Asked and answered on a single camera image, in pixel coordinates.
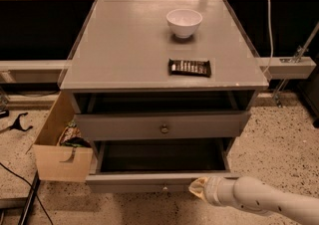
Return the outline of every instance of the cabinet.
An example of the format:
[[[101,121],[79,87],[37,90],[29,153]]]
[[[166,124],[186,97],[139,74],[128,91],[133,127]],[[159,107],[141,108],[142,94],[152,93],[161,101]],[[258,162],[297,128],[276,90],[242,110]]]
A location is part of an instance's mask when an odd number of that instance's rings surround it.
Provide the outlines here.
[[[165,15],[200,12],[177,39]],[[171,76],[169,59],[210,60],[210,78]],[[268,87],[222,0],[99,0],[61,89],[94,150],[94,192],[185,191],[236,176],[227,154]]]

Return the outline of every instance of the gray tabletop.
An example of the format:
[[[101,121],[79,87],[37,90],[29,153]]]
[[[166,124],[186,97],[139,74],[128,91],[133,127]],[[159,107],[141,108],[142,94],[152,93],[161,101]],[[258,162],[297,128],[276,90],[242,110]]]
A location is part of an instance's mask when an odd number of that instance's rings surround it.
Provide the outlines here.
[[[166,14],[193,9],[203,20],[179,40]],[[210,60],[210,78],[171,76],[169,59]],[[61,85],[64,90],[265,89],[255,58],[222,0],[99,0]]]

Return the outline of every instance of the drawer front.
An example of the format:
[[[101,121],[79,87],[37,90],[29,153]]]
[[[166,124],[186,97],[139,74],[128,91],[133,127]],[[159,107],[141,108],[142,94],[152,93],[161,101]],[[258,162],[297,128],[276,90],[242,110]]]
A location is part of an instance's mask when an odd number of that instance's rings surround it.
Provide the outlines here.
[[[95,193],[186,192],[194,180],[204,176],[237,178],[239,174],[217,171],[210,173],[89,175],[87,176],[87,184]]]
[[[77,114],[82,136],[98,140],[240,136],[250,117],[236,114],[110,116]]]

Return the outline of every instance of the terrazzo floor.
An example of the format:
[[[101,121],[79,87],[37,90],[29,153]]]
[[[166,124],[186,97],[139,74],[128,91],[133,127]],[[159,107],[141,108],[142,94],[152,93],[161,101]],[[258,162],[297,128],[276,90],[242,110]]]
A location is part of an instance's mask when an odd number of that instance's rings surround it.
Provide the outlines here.
[[[259,95],[252,116],[228,156],[231,171],[253,176],[283,191],[319,198],[319,129],[298,95],[282,96],[278,108],[270,94]],[[30,148],[48,114],[45,105],[12,107],[0,119],[0,129],[18,113],[28,132],[10,130],[0,135],[0,161],[32,182],[35,168]],[[0,168],[0,199],[25,197],[29,186]],[[279,214],[257,216],[231,207],[213,207],[190,193],[92,193],[85,183],[42,181],[39,197],[54,224],[297,224]],[[6,210],[3,224],[18,224],[21,209]],[[50,224],[35,201],[29,224]]]

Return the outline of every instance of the drawer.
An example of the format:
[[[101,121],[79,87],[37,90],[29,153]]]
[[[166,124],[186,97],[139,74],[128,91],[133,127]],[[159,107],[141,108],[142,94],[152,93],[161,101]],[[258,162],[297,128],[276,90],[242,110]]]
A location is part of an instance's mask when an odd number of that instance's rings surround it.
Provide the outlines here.
[[[199,177],[237,177],[229,171],[222,139],[103,141],[87,176],[93,192],[188,191]]]
[[[77,114],[75,121],[82,136],[99,140],[206,138],[240,136],[249,112]]]

